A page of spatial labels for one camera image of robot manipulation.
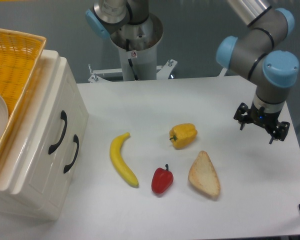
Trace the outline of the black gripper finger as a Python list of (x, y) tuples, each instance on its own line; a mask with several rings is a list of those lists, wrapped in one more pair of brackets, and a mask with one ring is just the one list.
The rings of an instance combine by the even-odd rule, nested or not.
[(290, 123), (287, 121), (278, 121), (276, 124), (267, 125), (266, 131), (271, 136), (269, 144), (271, 145), (273, 141), (283, 142), (288, 135), (289, 128)]
[(238, 121), (238, 123), (240, 124), (240, 130), (242, 131), (245, 127), (246, 124), (251, 124), (252, 123), (252, 118), (250, 116), (250, 109), (249, 107), (245, 104), (245, 103), (241, 103), (235, 114), (233, 119)]

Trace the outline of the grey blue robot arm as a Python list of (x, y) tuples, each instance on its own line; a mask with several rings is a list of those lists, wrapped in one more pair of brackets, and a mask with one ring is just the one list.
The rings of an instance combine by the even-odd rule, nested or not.
[[(276, 46), (293, 31), (294, 16), (284, 8), (272, 8), (266, 0), (230, 0), (228, 4), (249, 33), (243, 38), (226, 37), (215, 59), (256, 85), (251, 106), (241, 103), (234, 119), (242, 127), (255, 124), (272, 140), (283, 141), (290, 124), (278, 118), (300, 64), (295, 55)], [(147, 0), (99, 0), (85, 12), (85, 18), (97, 36), (117, 47), (125, 81), (157, 79), (157, 45), (163, 25), (149, 12)]]

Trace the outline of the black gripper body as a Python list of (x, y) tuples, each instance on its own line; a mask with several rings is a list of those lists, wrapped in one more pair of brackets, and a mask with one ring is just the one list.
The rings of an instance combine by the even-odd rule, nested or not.
[(262, 128), (274, 128), (278, 124), (278, 117), (281, 111), (274, 113), (268, 113), (263, 110), (257, 109), (255, 106), (251, 106), (248, 113), (248, 123), (255, 124)]

